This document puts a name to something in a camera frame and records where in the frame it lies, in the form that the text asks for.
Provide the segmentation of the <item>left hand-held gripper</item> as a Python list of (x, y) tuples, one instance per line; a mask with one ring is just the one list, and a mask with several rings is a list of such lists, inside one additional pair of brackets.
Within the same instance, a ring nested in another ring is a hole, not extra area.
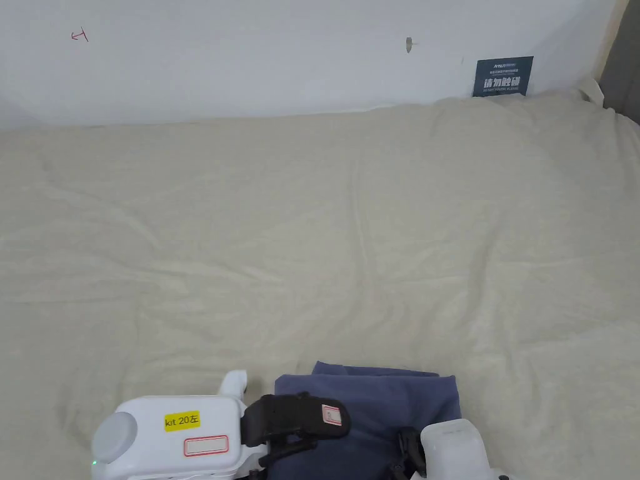
[(267, 446), (248, 447), (241, 419), (248, 384), (244, 370), (229, 371), (215, 395), (143, 396), (119, 405), (91, 442), (92, 479), (265, 479), (265, 469), (313, 450), (318, 439), (351, 430), (346, 406), (307, 392), (275, 395)]

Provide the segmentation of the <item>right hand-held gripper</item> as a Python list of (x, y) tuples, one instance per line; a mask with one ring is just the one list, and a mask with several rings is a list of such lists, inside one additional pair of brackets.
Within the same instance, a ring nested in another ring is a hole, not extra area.
[(431, 424), (421, 433), (402, 427), (397, 441), (400, 460), (386, 468), (386, 479), (511, 479), (490, 466), (479, 431), (466, 419)]

